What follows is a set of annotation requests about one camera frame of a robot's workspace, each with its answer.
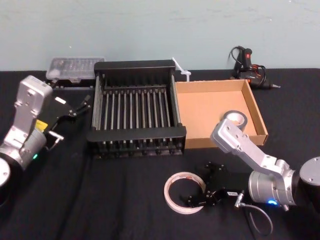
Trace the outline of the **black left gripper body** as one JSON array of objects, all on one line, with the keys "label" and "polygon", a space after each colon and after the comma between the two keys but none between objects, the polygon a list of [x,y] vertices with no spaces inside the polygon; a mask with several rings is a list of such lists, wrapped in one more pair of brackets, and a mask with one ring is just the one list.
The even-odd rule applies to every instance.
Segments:
[{"label": "black left gripper body", "polygon": [[77,113],[66,100],[54,97],[49,105],[44,107],[36,120],[36,128],[46,138],[44,148],[52,150],[64,137],[57,133],[55,128],[63,121],[75,120]]}]

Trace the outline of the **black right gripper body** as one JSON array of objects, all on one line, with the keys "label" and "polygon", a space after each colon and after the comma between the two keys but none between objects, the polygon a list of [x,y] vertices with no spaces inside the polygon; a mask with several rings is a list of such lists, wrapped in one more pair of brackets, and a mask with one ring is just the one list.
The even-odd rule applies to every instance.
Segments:
[{"label": "black right gripper body", "polygon": [[222,188],[212,191],[212,206],[229,197],[238,197],[247,194],[250,174],[244,172],[229,172],[224,170],[222,175]]}]

